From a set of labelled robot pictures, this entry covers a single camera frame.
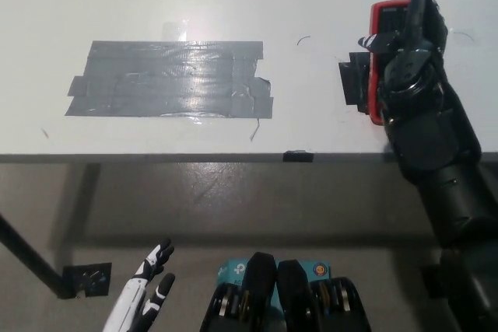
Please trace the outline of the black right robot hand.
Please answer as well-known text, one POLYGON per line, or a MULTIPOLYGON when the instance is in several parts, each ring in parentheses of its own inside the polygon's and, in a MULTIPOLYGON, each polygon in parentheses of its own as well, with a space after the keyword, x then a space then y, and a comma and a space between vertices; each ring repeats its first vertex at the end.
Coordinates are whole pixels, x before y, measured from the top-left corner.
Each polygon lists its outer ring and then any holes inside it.
POLYGON ((382 125, 386 102, 420 90, 423 72, 438 70, 448 29, 436 0, 390 0, 370 9, 369 35, 358 44, 370 54, 366 112, 382 125))

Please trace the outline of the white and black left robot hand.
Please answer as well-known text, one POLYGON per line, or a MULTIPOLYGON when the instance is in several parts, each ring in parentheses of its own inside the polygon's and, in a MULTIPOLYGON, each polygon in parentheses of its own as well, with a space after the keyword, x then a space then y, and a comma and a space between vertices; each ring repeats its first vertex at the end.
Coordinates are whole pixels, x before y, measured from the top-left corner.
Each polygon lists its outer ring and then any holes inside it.
POLYGON ((146 256, 121 290, 103 327, 104 332, 149 331, 172 288, 175 275, 166 273, 149 299, 146 299, 146 287, 163 272, 173 252, 171 239, 166 238, 146 256))

